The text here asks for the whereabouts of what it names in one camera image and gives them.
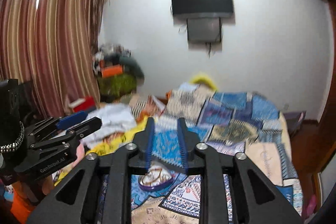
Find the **red and white box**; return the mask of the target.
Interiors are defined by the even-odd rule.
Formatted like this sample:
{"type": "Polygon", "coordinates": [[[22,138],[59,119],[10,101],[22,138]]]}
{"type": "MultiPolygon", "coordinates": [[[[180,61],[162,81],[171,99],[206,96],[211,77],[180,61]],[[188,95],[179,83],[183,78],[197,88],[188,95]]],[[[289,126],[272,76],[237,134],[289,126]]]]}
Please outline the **red and white box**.
{"type": "Polygon", "coordinates": [[[96,110],[96,104],[94,98],[88,96],[85,98],[79,98],[74,102],[71,102],[69,104],[69,108],[73,113],[77,113],[80,111],[85,111],[89,113],[92,112],[93,110],[96,110]]]}

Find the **striped orange pillow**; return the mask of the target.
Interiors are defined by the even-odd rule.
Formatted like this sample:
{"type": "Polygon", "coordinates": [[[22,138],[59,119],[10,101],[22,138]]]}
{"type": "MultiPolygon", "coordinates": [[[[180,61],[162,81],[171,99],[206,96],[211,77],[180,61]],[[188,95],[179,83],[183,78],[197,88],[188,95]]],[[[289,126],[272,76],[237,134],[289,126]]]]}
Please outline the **striped orange pillow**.
{"type": "Polygon", "coordinates": [[[147,117],[159,117],[165,110],[165,105],[155,96],[134,94],[129,102],[131,113],[137,121],[147,117]]]}

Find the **white crumpled cloth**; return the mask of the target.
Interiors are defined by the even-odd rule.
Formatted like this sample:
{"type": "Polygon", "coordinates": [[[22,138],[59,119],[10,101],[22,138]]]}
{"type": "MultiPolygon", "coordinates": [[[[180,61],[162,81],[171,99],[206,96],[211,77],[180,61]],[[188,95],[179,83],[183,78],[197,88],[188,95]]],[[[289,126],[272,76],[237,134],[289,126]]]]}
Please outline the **white crumpled cloth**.
{"type": "Polygon", "coordinates": [[[102,125],[99,130],[82,139],[82,143],[90,149],[102,142],[105,137],[117,132],[126,132],[137,125],[130,106],[123,103],[106,104],[89,113],[86,121],[93,117],[100,118],[102,125]]]}

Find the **yellow printed cloth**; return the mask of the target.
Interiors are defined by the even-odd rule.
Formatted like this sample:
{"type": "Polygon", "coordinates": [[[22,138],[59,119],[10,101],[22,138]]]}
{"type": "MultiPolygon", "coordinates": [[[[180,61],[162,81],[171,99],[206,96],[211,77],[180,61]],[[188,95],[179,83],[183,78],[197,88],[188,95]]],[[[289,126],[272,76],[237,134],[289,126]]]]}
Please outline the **yellow printed cloth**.
{"type": "Polygon", "coordinates": [[[141,121],[138,121],[134,128],[126,132],[117,133],[117,136],[112,137],[109,141],[101,141],[88,151],[84,151],[84,146],[82,144],[79,145],[77,159],[52,175],[54,186],[57,186],[57,184],[61,182],[67,174],[69,174],[69,172],[84,158],[84,156],[89,153],[96,153],[98,156],[104,156],[114,153],[120,147],[130,143],[134,139],[136,133],[145,129],[148,118],[148,116],[144,116],[141,121]]]}

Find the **green patterned cloth stand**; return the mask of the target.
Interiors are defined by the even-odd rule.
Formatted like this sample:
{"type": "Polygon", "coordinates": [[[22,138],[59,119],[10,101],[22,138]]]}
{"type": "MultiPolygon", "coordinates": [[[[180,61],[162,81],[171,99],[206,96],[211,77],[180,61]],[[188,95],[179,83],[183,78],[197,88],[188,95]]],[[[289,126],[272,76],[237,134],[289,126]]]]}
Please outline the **green patterned cloth stand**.
{"type": "Polygon", "coordinates": [[[137,80],[134,76],[123,73],[107,78],[98,77],[101,100],[113,101],[136,90],[137,80]]]}

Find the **blue patchwork bedspread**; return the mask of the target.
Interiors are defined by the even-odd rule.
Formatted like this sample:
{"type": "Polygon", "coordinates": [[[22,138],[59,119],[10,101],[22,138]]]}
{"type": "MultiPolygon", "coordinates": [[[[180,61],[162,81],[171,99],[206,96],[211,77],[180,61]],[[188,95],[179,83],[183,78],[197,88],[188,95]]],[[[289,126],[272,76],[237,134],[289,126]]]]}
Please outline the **blue patchwork bedspread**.
{"type": "Polygon", "coordinates": [[[281,112],[251,92],[203,86],[173,90],[155,120],[152,161],[174,181],[143,191],[145,129],[108,161],[98,223],[301,223],[302,190],[281,112]],[[188,174],[181,162],[177,120],[187,125],[188,174]]]}

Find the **yellow plush item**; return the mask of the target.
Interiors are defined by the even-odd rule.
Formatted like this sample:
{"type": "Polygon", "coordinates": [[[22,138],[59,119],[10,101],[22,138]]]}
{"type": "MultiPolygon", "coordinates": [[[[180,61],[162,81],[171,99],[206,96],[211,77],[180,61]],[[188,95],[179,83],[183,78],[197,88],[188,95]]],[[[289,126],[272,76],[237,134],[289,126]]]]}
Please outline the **yellow plush item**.
{"type": "Polygon", "coordinates": [[[213,81],[213,79],[209,75],[202,73],[202,72],[191,77],[191,79],[189,80],[189,83],[204,85],[213,91],[218,90],[218,86],[213,81]]]}

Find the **orange box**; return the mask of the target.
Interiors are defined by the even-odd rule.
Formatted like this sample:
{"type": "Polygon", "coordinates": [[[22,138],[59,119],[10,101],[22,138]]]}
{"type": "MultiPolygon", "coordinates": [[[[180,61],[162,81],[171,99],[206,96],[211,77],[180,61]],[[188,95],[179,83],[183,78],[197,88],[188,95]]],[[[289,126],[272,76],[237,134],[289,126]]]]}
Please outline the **orange box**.
{"type": "Polygon", "coordinates": [[[110,67],[105,67],[101,70],[102,78],[109,78],[116,75],[123,74],[122,65],[113,65],[110,67]]]}

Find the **pile of clothes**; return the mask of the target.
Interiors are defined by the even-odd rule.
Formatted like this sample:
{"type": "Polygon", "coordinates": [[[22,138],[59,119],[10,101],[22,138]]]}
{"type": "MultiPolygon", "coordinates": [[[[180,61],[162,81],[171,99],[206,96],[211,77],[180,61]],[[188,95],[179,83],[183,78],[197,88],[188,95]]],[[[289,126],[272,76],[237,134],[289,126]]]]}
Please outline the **pile of clothes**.
{"type": "Polygon", "coordinates": [[[101,70],[113,65],[122,65],[123,73],[128,73],[138,80],[143,80],[145,75],[131,51],[120,44],[104,44],[92,57],[92,69],[95,76],[102,77],[101,70]]]}

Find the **striped red curtain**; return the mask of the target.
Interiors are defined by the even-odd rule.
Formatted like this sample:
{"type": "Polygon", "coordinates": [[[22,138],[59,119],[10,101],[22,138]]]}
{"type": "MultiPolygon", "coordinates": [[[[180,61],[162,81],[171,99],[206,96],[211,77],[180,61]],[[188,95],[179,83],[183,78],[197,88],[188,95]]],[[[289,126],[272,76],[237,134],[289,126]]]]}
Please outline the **striped red curtain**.
{"type": "Polygon", "coordinates": [[[92,57],[105,0],[1,0],[1,79],[30,82],[44,117],[100,102],[92,57]]]}

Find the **small black wall monitor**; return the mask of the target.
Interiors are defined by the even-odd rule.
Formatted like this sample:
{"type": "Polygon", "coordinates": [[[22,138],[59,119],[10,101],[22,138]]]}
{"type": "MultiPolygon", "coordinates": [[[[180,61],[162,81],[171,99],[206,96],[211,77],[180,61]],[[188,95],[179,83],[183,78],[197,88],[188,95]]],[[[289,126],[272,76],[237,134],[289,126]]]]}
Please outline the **small black wall monitor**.
{"type": "Polygon", "coordinates": [[[220,43],[222,41],[221,19],[187,19],[187,39],[190,43],[220,43]]]}

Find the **black wall television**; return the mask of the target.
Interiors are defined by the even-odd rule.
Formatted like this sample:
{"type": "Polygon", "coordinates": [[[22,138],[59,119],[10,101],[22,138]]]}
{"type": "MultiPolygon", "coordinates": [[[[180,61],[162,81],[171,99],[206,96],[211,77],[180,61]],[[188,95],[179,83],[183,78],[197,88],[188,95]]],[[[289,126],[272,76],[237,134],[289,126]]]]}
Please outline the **black wall television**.
{"type": "Polygon", "coordinates": [[[234,4],[233,0],[171,0],[171,11],[179,18],[229,18],[234,4]]]}

